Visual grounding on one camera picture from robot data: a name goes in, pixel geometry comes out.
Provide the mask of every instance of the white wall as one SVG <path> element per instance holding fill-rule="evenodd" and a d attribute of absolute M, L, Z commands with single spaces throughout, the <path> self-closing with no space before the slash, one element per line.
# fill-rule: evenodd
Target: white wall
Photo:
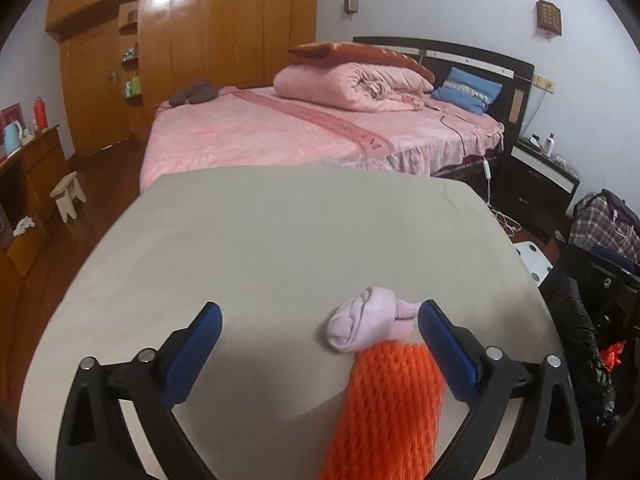
<path fill-rule="evenodd" d="M 66 158 L 75 153 L 66 122 L 60 82 L 60 48 L 45 32 L 49 0 L 33 0 L 0 50 L 0 108 L 22 106 L 25 122 L 33 121 L 33 102 L 40 96 L 49 124 L 60 124 L 60 143 Z"/>
<path fill-rule="evenodd" d="M 556 134 L 556 150 L 580 171 L 580 198 L 603 187 L 640 213 L 640 55 L 605 0 L 548 0 L 562 10 L 562 37 L 536 33 L 538 0 L 318 0 L 319 41 L 406 36 L 469 44 L 533 63 L 556 82 L 529 134 Z M 533 89 L 529 113 L 542 91 Z"/>

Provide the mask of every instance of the blue pillow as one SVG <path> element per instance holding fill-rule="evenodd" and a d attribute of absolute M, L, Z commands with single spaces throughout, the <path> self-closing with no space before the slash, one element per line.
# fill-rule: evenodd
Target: blue pillow
<path fill-rule="evenodd" d="M 455 104 L 467 112 L 482 115 L 498 98 L 500 90 L 500 83 L 452 67 L 447 80 L 431 94 L 431 97 Z"/>

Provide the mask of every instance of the pink bedsheet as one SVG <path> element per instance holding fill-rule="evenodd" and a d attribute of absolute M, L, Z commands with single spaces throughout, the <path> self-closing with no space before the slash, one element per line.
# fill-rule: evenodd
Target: pink bedsheet
<path fill-rule="evenodd" d="M 225 166 L 335 164 L 433 174 L 461 164 L 465 155 L 481 156 L 502 147 L 502 124 L 429 97 L 424 110 L 366 113 L 282 99 L 273 88 L 251 90 L 255 98 L 249 100 L 239 96 L 242 92 L 221 92 L 199 105 L 162 108 L 146 147 L 140 190 L 163 174 Z M 260 104 L 264 98 L 274 107 Z M 310 118 L 300 118 L 304 110 L 293 115 L 282 111 L 284 104 L 309 110 Z M 464 139 L 464 149 L 454 130 Z M 361 132 L 384 139 L 383 147 L 363 149 L 363 141 L 356 138 Z M 366 142 L 373 142 L 369 137 Z"/>

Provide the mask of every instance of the bottle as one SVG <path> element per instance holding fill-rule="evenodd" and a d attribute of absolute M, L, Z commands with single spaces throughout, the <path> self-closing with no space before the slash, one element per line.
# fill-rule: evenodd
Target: bottle
<path fill-rule="evenodd" d="M 36 102 L 33 105 L 33 113 L 36 116 L 38 129 L 45 130 L 49 126 L 49 123 L 47 123 L 47 110 L 41 97 L 36 98 Z"/>
<path fill-rule="evenodd" d="M 542 146 L 542 154 L 544 156 L 551 156 L 551 152 L 554 150 L 554 144 L 554 134 L 550 134 L 545 140 L 545 145 Z"/>

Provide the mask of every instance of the wooden stool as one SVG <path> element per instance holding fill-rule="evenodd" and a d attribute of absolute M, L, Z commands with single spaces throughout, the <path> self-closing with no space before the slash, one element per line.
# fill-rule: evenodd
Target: wooden stool
<path fill-rule="evenodd" d="M 80 184 L 78 184 L 78 172 L 73 171 L 68 175 L 62 177 L 62 180 L 53 189 L 49 196 L 56 199 L 56 205 L 62 221 L 66 224 L 66 220 L 69 216 L 74 220 L 78 218 L 76 208 L 74 207 L 73 200 L 78 198 L 81 202 L 86 202 L 86 196 L 82 192 Z"/>

